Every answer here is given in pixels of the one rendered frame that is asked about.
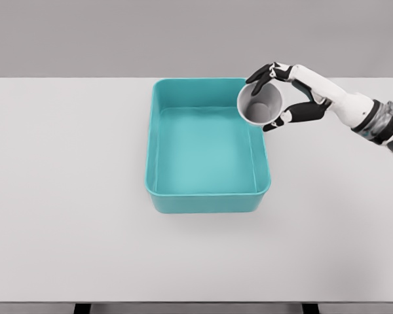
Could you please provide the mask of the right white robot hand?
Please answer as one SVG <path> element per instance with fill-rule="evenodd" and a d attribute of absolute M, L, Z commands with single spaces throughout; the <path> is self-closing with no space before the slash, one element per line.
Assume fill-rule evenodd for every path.
<path fill-rule="evenodd" d="M 308 101 L 290 105 L 273 122 L 263 126 L 263 131 L 275 130 L 287 123 L 320 120 L 332 104 L 343 100 L 347 92 L 327 78 L 303 65 L 286 65 L 272 62 L 256 70 L 246 84 L 256 83 L 251 95 L 256 96 L 272 79 L 289 82 L 308 96 Z"/>

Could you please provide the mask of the white paper cup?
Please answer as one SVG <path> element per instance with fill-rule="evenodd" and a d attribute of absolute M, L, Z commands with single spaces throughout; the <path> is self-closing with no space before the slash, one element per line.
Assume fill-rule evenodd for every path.
<path fill-rule="evenodd" d="M 253 96 L 256 83 L 246 84 L 238 94 L 237 110 L 249 124 L 264 126 L 275 121 L 283 110 L 280 90 L 272 83 L 266 83 L 260 92 Z"/>

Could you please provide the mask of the teal plastic basket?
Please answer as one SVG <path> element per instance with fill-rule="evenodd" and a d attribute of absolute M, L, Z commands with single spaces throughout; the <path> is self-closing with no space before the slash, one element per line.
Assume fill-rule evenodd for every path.
<path fill-rule="evenodd" d="M 243 78 L 153 85 L 145 187 L 164 214 L 255 211 L 271 185 L 263 132 L 240 117 Z"/>

